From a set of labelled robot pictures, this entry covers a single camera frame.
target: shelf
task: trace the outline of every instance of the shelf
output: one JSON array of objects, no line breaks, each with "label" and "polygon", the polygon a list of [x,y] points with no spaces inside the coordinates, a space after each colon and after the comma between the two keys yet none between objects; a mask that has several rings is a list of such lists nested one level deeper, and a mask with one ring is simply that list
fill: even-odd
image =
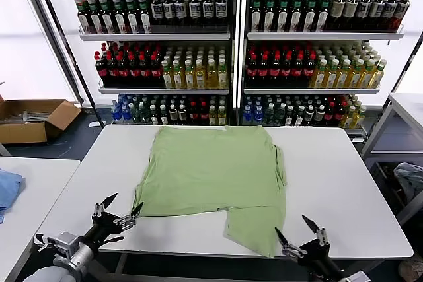
[{"label": "shelf", "polygon": [[404,36],[401,26],[397,33],[359,32],[249,32],[249,40],[399,40]]},{"label": "shelf", "polygon": [[374,95],[379,89],[311,89],[311,88],[244,88],[246,95],[348,95],[348,94],[368,94]]},{"label": "shelf", "polygon": [[230,33],[80,34],[82,41],[226,41]]},{"label": "shelf", "polygon": [[165,88],[104,88],[99,84],[102,94],[169,94],[169,95],[228,95],[229,89],[165,89]]}]

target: blue cloth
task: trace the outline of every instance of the blue cloth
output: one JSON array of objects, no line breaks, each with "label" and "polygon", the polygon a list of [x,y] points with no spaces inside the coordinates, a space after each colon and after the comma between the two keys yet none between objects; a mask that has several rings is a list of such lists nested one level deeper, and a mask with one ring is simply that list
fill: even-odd
[{"label": "blue cloth", "polygon": [[23,177],[19,174],[0,169],[0,224],[4,219],[4,211],[12,205],[18,195],[22,179]]}]

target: table leg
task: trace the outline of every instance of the table leg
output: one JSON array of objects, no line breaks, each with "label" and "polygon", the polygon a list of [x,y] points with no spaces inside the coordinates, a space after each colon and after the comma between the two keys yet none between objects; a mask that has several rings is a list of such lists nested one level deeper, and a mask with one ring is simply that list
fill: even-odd
[{"label": "table leg", "polygon": [[382,116],[380,117],[379,121],[373,127],[370,137],[365,143],[362,151],[361,156],[362,160],[365,161],[371,154],[371,151],[375,147],[377,141],[381,137],[382,133],[385,131],[387,127],[387,120],[392,118],[395,114],[393,109],[392,103],[390,102],[388,107],[386,107],[385,111],[383,112]]}]

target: cardboard box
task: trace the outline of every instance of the cardboard box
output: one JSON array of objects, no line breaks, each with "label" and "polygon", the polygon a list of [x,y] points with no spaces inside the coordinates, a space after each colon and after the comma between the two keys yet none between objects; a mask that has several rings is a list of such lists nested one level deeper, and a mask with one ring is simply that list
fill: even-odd
[{"label": "cardboard box", "polygon": [[50,115],[46,122],[0,124],[0,143],[46,142],[63,132],[81,112],[66,100],[7,100],[0,102],[0,120],[24,110]]}]

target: white table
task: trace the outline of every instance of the white table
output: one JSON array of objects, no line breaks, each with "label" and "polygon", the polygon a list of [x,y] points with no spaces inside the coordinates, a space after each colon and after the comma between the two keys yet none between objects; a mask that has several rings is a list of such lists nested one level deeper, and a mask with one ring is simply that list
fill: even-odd
[{"label": "white table", "polygon": [[[96,202],[118,192],[111,213],[127,214],[149,162],[158,127],[109,125],[101,132],[40,231],[83,235]],[[288,178],[283,234],[301,245],[314,238],[301,214],[326,227],[333,258],[399,258],[413,254],[347,134],[338,128],[266,128],[284,152]],[[255,257],[223,237],[226,212],[149,217],[102,250]]]},{"label": "white table", "polygon": [[14,281],[32,239],[79,165],[78,160],[0,157],[0,168],[24,177],[0,224],[0,281]]}]

